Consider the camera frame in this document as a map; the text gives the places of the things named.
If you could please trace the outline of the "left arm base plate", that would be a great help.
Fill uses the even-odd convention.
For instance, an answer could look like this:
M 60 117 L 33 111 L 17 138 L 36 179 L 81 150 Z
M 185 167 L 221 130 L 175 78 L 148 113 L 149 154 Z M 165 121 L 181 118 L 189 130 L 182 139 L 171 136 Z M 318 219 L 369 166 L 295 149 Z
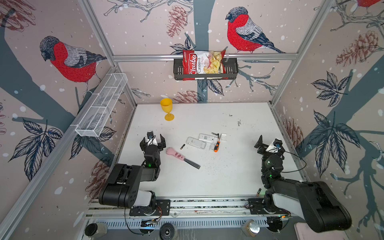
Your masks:
M 130 217 L 160 217 L 170 214 L 170 200 L 156 200 L 148 207 L 132 207 L 129 212 Z

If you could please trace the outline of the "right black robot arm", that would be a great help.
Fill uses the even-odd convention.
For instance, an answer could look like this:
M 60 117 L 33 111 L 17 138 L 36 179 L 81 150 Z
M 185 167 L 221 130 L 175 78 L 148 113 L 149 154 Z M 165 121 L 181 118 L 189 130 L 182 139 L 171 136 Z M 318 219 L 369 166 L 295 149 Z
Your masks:
M 260 137 L 255 148 L 262 155 L 261 180 L 268 212 L 281 209 L 293 213 L 316 233 L 345 231 L 352 226 L 350 213 L 325 182 L 300 182 L 282 176 L 286 152 L 282 140 L 267 145 Z

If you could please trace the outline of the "white remote control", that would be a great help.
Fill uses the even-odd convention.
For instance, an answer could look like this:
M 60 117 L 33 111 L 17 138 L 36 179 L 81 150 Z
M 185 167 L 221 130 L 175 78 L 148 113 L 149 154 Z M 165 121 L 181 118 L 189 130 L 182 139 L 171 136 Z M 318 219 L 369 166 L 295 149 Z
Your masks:
M 199 134 L 198 140 L 207 143 L 216 143 L 218 141 L 217 135 Z

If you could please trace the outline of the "grey small remote control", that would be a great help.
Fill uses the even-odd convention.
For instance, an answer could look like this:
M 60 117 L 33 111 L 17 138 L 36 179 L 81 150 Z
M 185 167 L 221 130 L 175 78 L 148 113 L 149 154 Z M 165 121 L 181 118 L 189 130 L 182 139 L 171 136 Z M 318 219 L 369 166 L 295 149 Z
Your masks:
M 187 138 L 186 144 L 189 146 L 198 148 L 198 149 L 202 149 L 202 150 L 204 150 L 206 148 L 206 145 L 207 145 L 205 142 L 198 140 L 196 138 L 192 138 L 192 137 Z

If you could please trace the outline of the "small translucent battery cover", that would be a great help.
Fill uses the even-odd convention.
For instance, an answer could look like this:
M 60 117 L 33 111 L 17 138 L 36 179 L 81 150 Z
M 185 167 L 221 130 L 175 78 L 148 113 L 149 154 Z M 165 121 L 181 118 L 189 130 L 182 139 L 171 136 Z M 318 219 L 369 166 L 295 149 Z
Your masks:
M 214 151 L 215 146 L 216 146 L 216 144 L 211 144 L 211 145 L 210 145 L 210 148 L 209 148 L 209 151 Z

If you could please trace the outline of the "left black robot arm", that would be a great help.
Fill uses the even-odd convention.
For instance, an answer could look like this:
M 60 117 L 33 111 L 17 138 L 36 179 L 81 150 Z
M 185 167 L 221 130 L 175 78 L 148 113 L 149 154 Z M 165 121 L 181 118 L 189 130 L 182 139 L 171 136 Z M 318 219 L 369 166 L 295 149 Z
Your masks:
M 130 210 L 131 216 L 161 216 L 169 214 L 169 200 L 157 200 L 153 191 L 139 189 L 142 182 L 154 182 L 160 175 L 160 152 L 166 147 L 165 138 L 156 140 L 153 132 L 140 142 L 144 154 L 138 165 L 116 164 L 99 194 L 99 204 Z

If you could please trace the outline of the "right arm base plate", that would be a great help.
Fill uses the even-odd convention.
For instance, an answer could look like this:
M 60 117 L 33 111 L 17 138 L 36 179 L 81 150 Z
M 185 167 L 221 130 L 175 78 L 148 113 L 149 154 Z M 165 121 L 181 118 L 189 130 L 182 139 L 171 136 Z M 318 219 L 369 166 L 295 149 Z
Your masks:
M 245 207 L 250 210 L 251 215 L 290 215 L 286 210 L 277 207 L 268 207 L 263 198 L 250 198 Z

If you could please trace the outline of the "white battery cover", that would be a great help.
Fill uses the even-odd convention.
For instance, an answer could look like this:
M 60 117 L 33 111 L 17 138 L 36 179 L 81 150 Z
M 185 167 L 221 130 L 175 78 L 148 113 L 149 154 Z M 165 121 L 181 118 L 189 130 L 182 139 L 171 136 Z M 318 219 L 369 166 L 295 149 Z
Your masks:
M 220 139 L 221 139 L 222 141 L 226 141 L 226 140 L 228 139 L 228 135 L 225 134 L 225 133 L 222 133 L 222 134 L 220 134 Z

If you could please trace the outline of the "orange black screwdriver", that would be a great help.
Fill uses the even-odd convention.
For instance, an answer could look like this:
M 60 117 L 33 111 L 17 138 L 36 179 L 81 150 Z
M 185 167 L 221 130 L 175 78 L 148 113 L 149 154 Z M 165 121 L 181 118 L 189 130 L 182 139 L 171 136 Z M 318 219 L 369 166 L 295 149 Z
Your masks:
M 217 137 L 218 137 L 218 141 L 217 141 L 217 143 L 215 144 L 215 147 L 214 147 L 214 152 L 215 152 L 215 153 L 217 153 L 218 150 L 219 150 L 220 137 L 221 137 L 221 135 L 220 135 L 220 134 L 217 134 Z

